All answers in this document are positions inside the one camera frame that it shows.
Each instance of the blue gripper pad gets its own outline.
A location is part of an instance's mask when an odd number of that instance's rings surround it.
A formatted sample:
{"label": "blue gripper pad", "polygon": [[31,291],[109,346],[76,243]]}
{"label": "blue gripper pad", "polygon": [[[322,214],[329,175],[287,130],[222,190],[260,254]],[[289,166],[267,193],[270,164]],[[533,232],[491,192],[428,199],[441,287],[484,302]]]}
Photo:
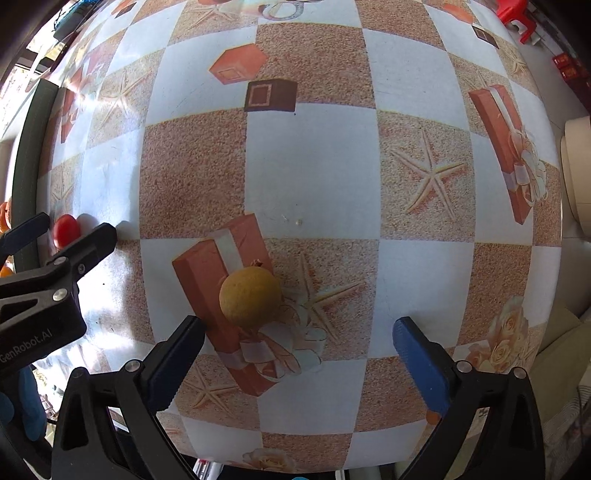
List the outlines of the blue gripper pad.
{"label": "blue gripper pad", "polygon": [[392,340],[427,408],[443,417],[451,401],[450,378],[446,375],[453,364],[451,358],[441,345],[430,342],[410,317],[394,322]]}

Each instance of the red tomato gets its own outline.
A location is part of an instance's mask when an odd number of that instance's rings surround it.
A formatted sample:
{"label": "red tomato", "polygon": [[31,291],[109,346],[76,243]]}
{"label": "red tomato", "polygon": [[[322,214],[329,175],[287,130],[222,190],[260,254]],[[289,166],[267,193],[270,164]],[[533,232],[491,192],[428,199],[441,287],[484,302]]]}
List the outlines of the red tomato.
{"label": "red tomato", "polygon": [[80,238],[80,225],[72,215],[62,215],[53,225],[52,234],[53,244],[61,250]]}

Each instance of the lemon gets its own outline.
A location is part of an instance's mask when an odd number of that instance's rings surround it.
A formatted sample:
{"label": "lemon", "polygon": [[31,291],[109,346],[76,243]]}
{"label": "lemon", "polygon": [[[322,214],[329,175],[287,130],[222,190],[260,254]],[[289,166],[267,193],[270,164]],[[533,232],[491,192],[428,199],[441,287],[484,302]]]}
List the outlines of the lemon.
{"label": "lemon", "polygon": [[265,268],[246,267],[228,275],[220,289],[220,308],[228,321],[242,328],[270,322],[281,304],[279,281]]}

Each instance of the starfish print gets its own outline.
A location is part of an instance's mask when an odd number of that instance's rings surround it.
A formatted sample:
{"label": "starfish print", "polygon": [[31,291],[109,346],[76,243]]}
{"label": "starfish print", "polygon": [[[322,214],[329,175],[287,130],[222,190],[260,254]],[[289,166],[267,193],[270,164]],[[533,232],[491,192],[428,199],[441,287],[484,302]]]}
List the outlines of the starfish print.
{"label": "starfish print", "polygon": [[199,381],[198,385],[185,380],[187,386],[192,388],[197,392],[197,397],[195,400],[195,405],[192,408],[200,408],[207,404],[208,401],[213,403],[214,405],[218,406],[224,413],[229,415],[232,418],[236,418],[236,416],[228,409],[228,407],[222,402],[219,398],[219,395],[224,393],[231,393],[238,390],[238,385],[209,385],[201,370],[197,365],[194,366],[194,371],[197,374],[197,380]]}
{"label": "starfish print", "polygon": [[197,14],[197,21],[195,21],[195,23],[193,23],[191,26],[187,27],[187,30],[192,30],[195,27],[198,27],[208,18],[214,17],[215,15],[230,22],[237,20],[239,18],[238,15],[232,13],[221,12],[219,10],[219,5],[200,5],[197,2],[195,2],[195,4],[193,4],[189,9],[187,9],[186,12],[189,14]]}
{"label": "starfish print", "polygon": [[332,341],[338,343],[339,338],[336,328],[330,322],[323,307],[346,297],[356,290],[362,282],[358,281],[330,290],[316,291],[310,276],[310,267],[303,253],[300,253],[298,281],[300,288],[286,288],[284,290],[285,298],[295,303],[295,309],[306,326],[309,323],[316,324],[326,330],[328,337]]}
{"label": "starfish print", "polygon": [[509,57],[509,60],[511,61],[511,69],[512,69],[513,73],[515,73],[515,74],[525,73],[525,71],[527,69],[527,65],[525,64],[524,60],[522,58],[520,58],[520,56],[516,52],[513,51],[513,49],[504,48],[503,46],[501,46],[501,51],[507,57]]}
{"label": "starfish print", "polygon": [[147,73],[143,74],[140,78],[136,81],[127,84],[127,71],[123,70],[123,75],[121,76],[121,84],[119,85],[119,90],[116,92],[115,96],[105,96],[103,97],[106,100],[109,100],[108,103],[111,105],[109,106],[109,110],[107,111],[107,115],[105,116],[104,120],[101,122],[99,129],[105,126],[111,115],[116,109],[121,109],[123,114],[129,118],[131,116],[131,109],[127,103],[127,95],[135,89],[141,82],[145,80],[148,76]]}
{"label": "starfish print", "polygon": [[429,193],[431,193],[431,190],[434,190],[443,203],[447,214],[455,222],[456,214],[453,211],[452,201],[447,194],[445,185],[443,184],[443,179],[454,173],[457,173],[466,164],[461,161],[448,164],[436,164],[427,134],[422,128],[420,129],[420,132],[421,146],[423,148],[424,155],[423,160],[416,160],[415,158],[410,157],[400,150],[394,150],[394,155],[401,164],[407,166],[410,170],[423,178],[423,181],[420,183],[413,199],[408,204],[406,212],[410,213],[419,207],[427,199]]}
{"label": "starfish print", "polygon": [[51,216],[57,220],[64,213],[72,209],[72,196],[77,165],[77,160],[71,159],[51,171]]}
{"label": "starfish print", "polygon": [[100,84],[105,78],[104,72],[106,70],[104,63],[96,64],[90,71],[88,71],[88,67],[89,62],[85,61],[82,66],[82,79],[78,88],[78,95],[76,95],[74,100],[79,105],[78,110],[80,113],[84,113],[88,106],[96,99]]}
{"label": "starfish print", "polygon": [[469,86],[470,86],[470,90],[480,90],[481,88],[486,88],[488,87],[488,82],[484,79],[484,77],[482,76],[482,73],[480,72],[480,70],[476,71],[476,75],[478,77],[478,84],[471,82],[470,80],[467,80]]}

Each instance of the ribbon bow print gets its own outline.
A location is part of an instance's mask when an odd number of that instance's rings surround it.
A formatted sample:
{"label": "ribbon bow print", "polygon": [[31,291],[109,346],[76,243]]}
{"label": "ribbon bow print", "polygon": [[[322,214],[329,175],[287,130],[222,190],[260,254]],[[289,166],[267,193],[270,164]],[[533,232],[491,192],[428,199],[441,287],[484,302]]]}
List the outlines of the ribbon bow print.
{"label": "ribbon bow print", "polygon": [[519,130],[513,124],[513,120],[503,103],[503,100],[492,86],[485,87],[492,95],[503,120],[509,128],[509,147],[515,156],[515,171],[512,174],[505,174],[507,188],[516,192],[521,189],[523,198],[530,207],[536,202],[548,197],[546,189],[546,168],[538,158],[533,142],[527,137],[525,131]]}
{"label": "ribbon bow print", "polygon": [[[228,229],[212,238],[228,274],[243,268],[242,258]],[[320,365],[327,332],[305,322],[294,306],[283,304],[277,316],[258,330],[242,330],[239,349],[218,352],[228,368],[241,370],[252,364],[264,378],[278,382]]]}

